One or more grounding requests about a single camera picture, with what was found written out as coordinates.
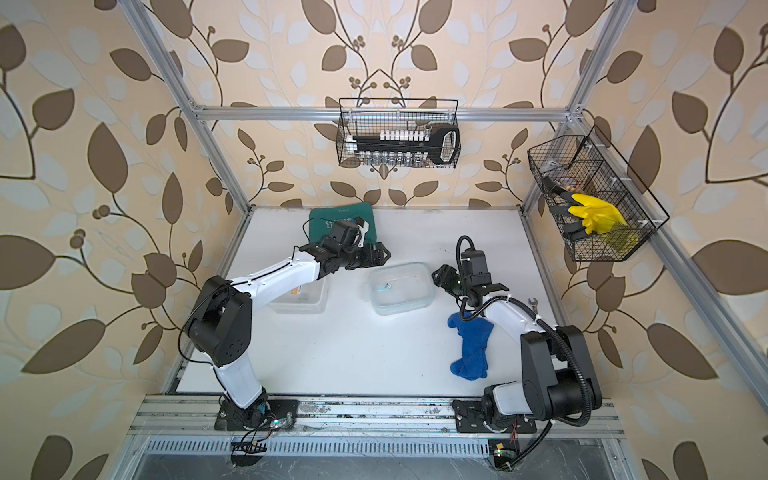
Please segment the clear lunch box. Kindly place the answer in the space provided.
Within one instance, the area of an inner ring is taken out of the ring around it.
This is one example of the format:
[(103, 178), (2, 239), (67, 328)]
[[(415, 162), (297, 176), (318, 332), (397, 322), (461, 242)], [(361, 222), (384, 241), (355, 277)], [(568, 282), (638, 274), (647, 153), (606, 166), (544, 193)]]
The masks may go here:
[(381, 316), (426, 308), (436, 295), (431, 272), (420, 262), (377, 268), (369, 276), (368, 291), (373, 310)]
[(325, 311), (329, 284), (325, 279), (296, 287), (268, 304), (274, 312), (289, 315), (316, 315)]

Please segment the blue cleaning cloth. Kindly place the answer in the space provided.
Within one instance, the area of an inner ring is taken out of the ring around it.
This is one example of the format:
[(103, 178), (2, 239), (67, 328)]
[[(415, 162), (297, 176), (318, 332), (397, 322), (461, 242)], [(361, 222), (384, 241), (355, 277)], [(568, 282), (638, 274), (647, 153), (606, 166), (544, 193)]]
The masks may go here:
[(447, 325), (456, 329), (462, 340), (461, 357), (450, 365), (450, 371), (468, 381), (486, 378), (486, 350), (494, 325), (482, 317), (467, 322), (458, 313), (448, 318)]

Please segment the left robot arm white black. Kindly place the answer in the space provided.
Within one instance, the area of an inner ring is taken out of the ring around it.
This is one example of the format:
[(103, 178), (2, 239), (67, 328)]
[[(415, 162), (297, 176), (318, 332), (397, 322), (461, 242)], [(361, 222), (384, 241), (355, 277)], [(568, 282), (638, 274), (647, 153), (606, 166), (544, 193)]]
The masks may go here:
[(270, 267), (234, 279), (209, 278), (183, 327), (203, 364), (211, 367), (228, 407), (245, 416), (266, 411), (267, 394), (258, 380), (248, 349), (253, 314), (278, 297), (321, 280), (340, 269), (385, 265), (391, 252), (383, 243), (367, 244), (364, 228), (348, 221), (335, 223), (318, 242), (295, 247)]

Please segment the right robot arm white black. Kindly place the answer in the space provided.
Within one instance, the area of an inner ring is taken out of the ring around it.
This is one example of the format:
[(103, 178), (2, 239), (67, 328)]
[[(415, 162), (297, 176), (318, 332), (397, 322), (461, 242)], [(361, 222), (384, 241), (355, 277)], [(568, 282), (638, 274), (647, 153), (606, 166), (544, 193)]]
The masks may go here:
[(461, 357), (451, 372), (465, 380), (487, 376), (487, 346), (500, 329), (518, 342), (521, 379), (492, 386), (485, 397), (490, 417), (524, 415), (583, 427), (602, 402), (583, 334), (575, 327), (553, 327), (532, 306), (513, 297), (490, 274), (442, 265), (434, 285), (458, 304), (447, 321), (461, 338)]

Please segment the green plastic tool case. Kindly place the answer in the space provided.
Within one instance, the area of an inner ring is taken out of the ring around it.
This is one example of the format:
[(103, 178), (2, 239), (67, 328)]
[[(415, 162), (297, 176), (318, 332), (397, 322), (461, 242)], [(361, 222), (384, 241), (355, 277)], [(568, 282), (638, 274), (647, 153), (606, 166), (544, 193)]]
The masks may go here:
[(317, 243), (324, 235), (330, 232), (335, 221), (343, 220), (354, 222), (357, 218), (362, 219), (368, 224), (364, 243), (371, 245), (375, 244), (378, 240), (376, 224), (373, 208), (368, 203), (357, 203), (335, 208), (312, 209), (304, 229), (308, 240)]

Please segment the small steel wrench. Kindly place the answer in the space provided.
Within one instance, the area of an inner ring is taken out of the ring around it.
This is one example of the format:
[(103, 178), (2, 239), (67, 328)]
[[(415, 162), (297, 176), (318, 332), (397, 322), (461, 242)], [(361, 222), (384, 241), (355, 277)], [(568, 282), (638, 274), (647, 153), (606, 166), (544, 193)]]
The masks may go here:
[(529, 299), (528, 299), (528, 304), (529, 304), (529, 306), (530, 306), (530, 309), (531, 309), (531, 310), (532, 310), (532, 312), (533, 312), (533, 316), (534, 316), (534, 318), (538, 318), (538, 317), (539, 317), (539, 312), (538, 312), (538, 300), (537, 300), (536, 298), (529, 298)]

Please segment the black socket set holder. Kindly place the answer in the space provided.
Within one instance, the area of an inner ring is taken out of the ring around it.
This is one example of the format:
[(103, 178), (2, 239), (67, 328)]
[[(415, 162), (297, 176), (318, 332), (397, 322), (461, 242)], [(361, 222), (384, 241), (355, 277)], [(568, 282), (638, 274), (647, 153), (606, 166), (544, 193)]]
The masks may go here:
[(336, 141), (340, 160), (356, 156), (374, 163), (409, 162), (446, 166), (460, 155), (460, 129), (456, 125), (426, 125), (416, 130), (382, 130), (373, 133), (340, 134)]

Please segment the yellow rubber glove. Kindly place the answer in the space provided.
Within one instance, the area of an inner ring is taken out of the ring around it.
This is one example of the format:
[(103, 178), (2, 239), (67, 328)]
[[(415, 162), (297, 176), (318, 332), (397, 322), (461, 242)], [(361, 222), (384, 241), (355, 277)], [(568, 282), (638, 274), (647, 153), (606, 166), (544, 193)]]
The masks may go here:
[(572, 194), (571, 198), (568, 213), (581, 220), (587, 235), (603, 235), (628, 226), (622, 213), (609, 202), (585, 194)]

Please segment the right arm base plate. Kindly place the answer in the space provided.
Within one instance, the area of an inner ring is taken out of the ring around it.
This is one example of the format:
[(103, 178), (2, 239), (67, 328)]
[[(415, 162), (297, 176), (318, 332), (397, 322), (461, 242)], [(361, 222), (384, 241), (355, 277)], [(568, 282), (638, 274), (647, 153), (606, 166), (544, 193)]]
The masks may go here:
[(524, 415), (506, 415), (500, 413), (487, 399), (451, 401), (455, 425), (462, 434), (533, 434), (537, 432), (536, 423)]

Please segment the black handled pliers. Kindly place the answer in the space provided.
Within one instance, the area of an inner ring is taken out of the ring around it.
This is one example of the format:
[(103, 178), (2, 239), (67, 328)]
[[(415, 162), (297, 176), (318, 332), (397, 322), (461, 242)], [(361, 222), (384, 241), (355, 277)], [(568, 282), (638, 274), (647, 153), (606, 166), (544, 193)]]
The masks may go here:
[(554, 202), (549, 207), (565, 240), (577, 242), (589, 236), (585, 225), (586, 206), (576, 195), (566, 190), (549, 176), (543, 177), (544, 192)]

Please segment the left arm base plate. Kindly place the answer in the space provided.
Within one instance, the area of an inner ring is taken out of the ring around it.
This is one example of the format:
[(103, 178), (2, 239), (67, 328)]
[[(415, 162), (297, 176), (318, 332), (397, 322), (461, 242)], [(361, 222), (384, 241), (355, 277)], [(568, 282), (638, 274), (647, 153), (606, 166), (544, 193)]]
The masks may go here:
[(267, 431), (290, 429), (297, 418), (299, 401), (294, 399), (257, 399), (248, 408), (238, 407), (228, 396), (220, 397), (214, 423), (216, 431)]

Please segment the aluminium front rail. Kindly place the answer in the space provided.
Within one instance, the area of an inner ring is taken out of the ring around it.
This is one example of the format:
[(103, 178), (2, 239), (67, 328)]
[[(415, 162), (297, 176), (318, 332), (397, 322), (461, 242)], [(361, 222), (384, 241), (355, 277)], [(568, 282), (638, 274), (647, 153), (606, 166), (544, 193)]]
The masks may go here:
[[(457, 416), (448, 397), (376, 397), (274, 395), (270, 406), (279, 418), (282, 404), (295, 401), (293, 426), (285, 436), (437, 437), (509, 439), (511, 434), (489, 430), (488, 422)], [(221, 412), (218, 395), (152, 395), (135, 415), (130, 435), (242, 434)]]

